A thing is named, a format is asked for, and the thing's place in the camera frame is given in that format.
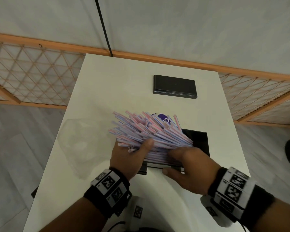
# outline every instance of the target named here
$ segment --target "black and white wristband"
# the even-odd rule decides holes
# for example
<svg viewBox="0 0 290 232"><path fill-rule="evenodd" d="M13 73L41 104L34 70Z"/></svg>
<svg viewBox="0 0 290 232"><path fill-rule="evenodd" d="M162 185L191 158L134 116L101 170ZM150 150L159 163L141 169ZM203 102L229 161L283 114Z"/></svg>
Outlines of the black and white wristband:
<svg viewBox="0 0 290 232"><path fill-rule="evenodd" d="M231 221L239 221L249 230L274 202L274 196L256 185L241 171L220 168L208 190L215 206Z"/></svg>
<svg viewBox="0 0 290 232"><path fill-rule="evenodd" d="M105 169L92 182L84 194L94 206L106 217L119 216L132 197L130 183L117 169Z"/></svg>

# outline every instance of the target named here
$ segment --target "purple label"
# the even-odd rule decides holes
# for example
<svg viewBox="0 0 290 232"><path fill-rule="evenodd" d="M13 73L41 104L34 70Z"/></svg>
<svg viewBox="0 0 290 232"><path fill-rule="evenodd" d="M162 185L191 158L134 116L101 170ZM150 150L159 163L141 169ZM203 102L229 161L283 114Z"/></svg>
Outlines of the purple label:
<svg viewBox="0 0 290 232"><path fill-rule="evenodd" d="M156 113L156 114L157 114L157 116L158 116L161 120L167 122L169 125L171 124L170 120L168 119L168 117L167 117L166 115L164 115L164 114L158 114L158 113Z"/></svg>

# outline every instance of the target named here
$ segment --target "clear plastic bag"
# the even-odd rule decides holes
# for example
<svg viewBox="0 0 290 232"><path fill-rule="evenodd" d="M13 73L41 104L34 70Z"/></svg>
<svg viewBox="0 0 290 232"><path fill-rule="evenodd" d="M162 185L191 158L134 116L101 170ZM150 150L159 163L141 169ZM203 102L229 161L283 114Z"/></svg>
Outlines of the clear plastic bag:
<svg viewBox="0 0 290 232"><path fill-rule="evenodd" d="M94 167L111 157L97 149L99 130L99 124L90 119L68 119L58 133L59 146L80 179L86 179Z"/></svg>

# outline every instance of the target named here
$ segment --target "hand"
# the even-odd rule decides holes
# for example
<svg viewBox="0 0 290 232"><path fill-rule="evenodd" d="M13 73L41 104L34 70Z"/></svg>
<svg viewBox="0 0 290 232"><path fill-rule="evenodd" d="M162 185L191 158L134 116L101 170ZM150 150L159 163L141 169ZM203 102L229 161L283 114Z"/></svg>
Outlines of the hand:
<svg viewBox="0 0 290 232"><path fill-rule="evenodd" d="M171 150L169 155L182 162L185 173L173 168L164 168L163 174L172 178L186 190L206 195L216 178L220 165L195 147L178 147Z"/></svg>
<svg viewBox="0 0 290 232"><path fill-rule="evenodd" d="M130 181L140 170L144 158L153 146L154 140L147 139L138 151L129 153L128 147L120 147L118 146L118 142L115 142L110 167L121 171L128 181Z"/></svg>

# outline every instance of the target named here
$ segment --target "bundle of straws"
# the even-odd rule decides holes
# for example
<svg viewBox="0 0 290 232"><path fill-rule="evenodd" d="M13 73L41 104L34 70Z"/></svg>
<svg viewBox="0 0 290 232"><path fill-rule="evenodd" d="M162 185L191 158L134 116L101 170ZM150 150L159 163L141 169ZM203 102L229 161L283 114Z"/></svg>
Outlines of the bundle of straws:
<svg viewBox="0 0 290 232"><path fill-rule="evenodd" d="M147 162L181 166L182 164L169 157L167 152L177 147L193 146L193 141L183 134L176 115L174 122L169 115L166 116L167 119L162 120L159 117L162 114L158 116L148 112L137 115L126 111L129 118L117 112L113 114L119 121L112 122L117 127L109 129L109 132L117 136L119 146L129 147L129 152L133 152L138 150L146 139L154 140L154 147L145 158Z"/></svg>

